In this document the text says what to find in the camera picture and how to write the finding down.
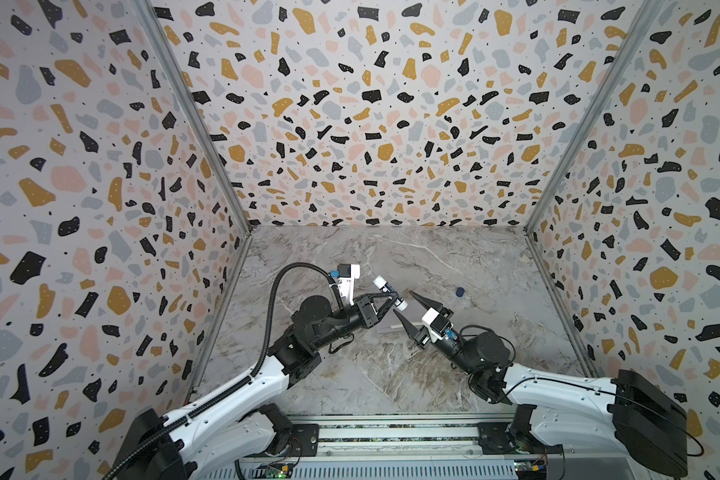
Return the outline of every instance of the marble floor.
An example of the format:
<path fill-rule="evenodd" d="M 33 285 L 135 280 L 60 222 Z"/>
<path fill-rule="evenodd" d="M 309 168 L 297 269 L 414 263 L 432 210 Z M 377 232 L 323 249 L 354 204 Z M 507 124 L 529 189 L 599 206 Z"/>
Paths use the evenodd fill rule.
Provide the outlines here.
<path fill-rule="evenodd" d="M 456 327 L 489 326 L 517 348 L 517 362 L 581 375 L 550 296 L 521 230 L 490 228 L 260 226 L 243 264 L 218 339 L 200 384 L 203 395 L 256 361 L 269 290 L 286 264 L 304 261 L 324 270 L 360 264 L 355 293 L 377 292 L 382 275 L 409 303 L 414 290 L 454 311 Z M 463 287 L 466 293 L 456 297 Z M 309 270 L 292 270 L 278 288 L 274 341 L 290 314 L 310 295 L 334 302 L 328 284 Z M 414 308 L 406 310 L 413 320 Z M 389 313 L 385 324 L 391 322 Z M 403 331 L 377 326 L 322 363 L 276 402 L 288 414 L 394 412 L 503 412 L 472 394 L 467 377 L 434 348 L 419 350 Z"/>

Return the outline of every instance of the white cap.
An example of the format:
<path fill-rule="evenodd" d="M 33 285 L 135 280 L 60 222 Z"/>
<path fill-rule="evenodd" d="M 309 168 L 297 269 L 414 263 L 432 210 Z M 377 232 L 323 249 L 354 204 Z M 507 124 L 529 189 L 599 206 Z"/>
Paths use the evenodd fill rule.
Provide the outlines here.
<path fill-rule="evenodd" d="M 381 290 L 384 287 L 384 285 L 387 284 L 387 281 L 384 280 L 383 276 L 379 275 L 376 278 L 374 278 L 373 284 L 376 285 L 376 288 Z"/>

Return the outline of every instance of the terrazzo wall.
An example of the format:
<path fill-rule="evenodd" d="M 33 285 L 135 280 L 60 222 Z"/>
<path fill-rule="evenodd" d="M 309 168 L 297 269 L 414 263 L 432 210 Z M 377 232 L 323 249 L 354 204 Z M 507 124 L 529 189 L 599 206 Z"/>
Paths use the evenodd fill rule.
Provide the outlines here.
<path fill-rule="evenodd" d="M 228 209 L 129 3 L 0 2 L 0 480 L 100 477 L 182 405 Z"/>
<path fill-rule="evenodd" d="M 155 0 L 252 224 L 524 224 L 640 0 Z"/>
<path fill-rule="evenodd" d="M 688 410 L 720 480 L 720 2 L 666 3 L 556 194 L 532 236 L 590 358 Z"/>

